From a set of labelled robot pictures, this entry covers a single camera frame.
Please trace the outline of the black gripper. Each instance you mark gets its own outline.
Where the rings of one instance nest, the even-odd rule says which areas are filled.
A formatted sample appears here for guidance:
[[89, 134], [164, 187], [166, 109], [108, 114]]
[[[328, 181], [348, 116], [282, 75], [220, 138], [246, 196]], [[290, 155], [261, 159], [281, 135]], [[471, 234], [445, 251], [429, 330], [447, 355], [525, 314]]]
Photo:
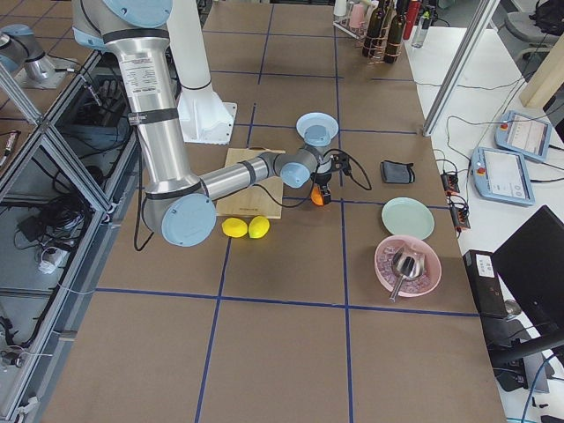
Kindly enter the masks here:
[[321, 206], [325, 206], [331, 202], [329, 184], [332, 173], [332, 161], [326, 160], [310, 175], [314, 187], [319, 188]]

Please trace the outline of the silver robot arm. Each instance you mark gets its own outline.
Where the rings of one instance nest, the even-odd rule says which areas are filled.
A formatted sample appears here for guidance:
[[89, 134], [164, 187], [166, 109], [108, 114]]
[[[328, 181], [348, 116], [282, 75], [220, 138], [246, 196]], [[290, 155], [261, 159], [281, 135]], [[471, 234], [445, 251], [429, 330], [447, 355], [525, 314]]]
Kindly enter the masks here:
[[232, 105], [212, 87], [195, 2], [76, 1], [72, 13], [77, 43], [117, 59], [150, 177], [145, 223], [167, 242], [202, 242], [216, 224], [215, 201], [257, 182], [277, 176], [298, 189], [329, 175], [338, 123], [323, 113], [299, 118], [296, 153], [263, 152], [208, 174], [192, 171], [186, 143], [227, 141], [234, 121]]

